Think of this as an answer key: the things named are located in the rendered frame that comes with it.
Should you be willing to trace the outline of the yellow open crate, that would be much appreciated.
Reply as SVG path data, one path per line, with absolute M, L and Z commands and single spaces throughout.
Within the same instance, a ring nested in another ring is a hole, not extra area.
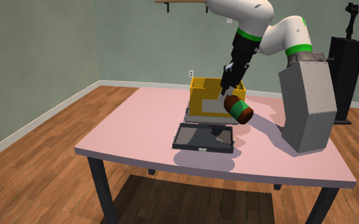
M 193 81 L 194 79 L 194 81 Z M 189 115 L 232 117 L 224 108 L 224 103 L 218 100 L 222 90 L 219 78 L 192 78 L 190 86 Z M 236 85 L 237 86 L 237 85 Z M 198 88 L 194 88 L 198 87 Z M 239 89 L 239 90 L 238 90 Z M 238 96 L 245 102 L 246 90 L 242 83 L 234 89 L 232 95 Z

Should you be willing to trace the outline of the brown bottle with green label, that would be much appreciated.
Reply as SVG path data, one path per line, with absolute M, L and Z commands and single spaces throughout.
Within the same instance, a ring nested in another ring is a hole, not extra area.
M 254 110 L 236 95 L 226 95 L 224 108 L 240 124 L 246 124 L 254 114 Z

